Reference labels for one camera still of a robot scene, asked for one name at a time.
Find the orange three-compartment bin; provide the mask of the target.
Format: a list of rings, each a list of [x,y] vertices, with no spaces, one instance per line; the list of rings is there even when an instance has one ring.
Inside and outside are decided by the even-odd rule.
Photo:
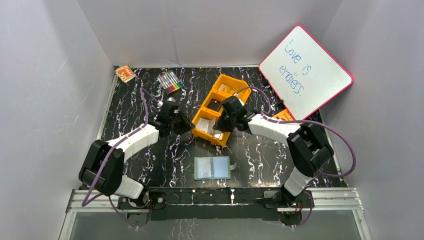
[[[213,129],[214,124],[218,122],[218,118],[224,111],[221,103],[247,86],[248,83],[243,80],[221,74],[192,120],[195,125],[192,134],[213,145],[226,146],[230,133]]]

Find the mint green card holder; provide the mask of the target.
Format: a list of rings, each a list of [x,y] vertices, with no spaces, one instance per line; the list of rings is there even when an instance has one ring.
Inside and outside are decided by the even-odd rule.
[[[208,156],[194,158],[194,179],[203,180],[229,180],[231,171],[236,169],[236,164],[231,164],[229,156]]]

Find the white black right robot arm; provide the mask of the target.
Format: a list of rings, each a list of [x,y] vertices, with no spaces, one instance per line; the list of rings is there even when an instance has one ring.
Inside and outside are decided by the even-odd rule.
[[[317,172],[334,156],[334,150],[317,123],[292,124],[247,111],[241,100],[230,96],[221,102],[223,109],[213,129],[232,132],[237,129],[259,135],[286,145],[294,168],[281,186],[280,193],[265,198],[270,203],[295,207],[302,199],[301,192]]]

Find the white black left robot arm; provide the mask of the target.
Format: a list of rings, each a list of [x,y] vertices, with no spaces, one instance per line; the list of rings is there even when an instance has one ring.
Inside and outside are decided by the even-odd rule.
[[[195,125],[176,102],[160,102],[158,112],[134,131],[109,141],[95,140],[88,150],[78,179],[104,196],[127,197],[135,207],[144,208],[149,203],[149,194],[143,183],[124,176],[124,164],[133,155],[171,133],[183,135],[194,128]]]

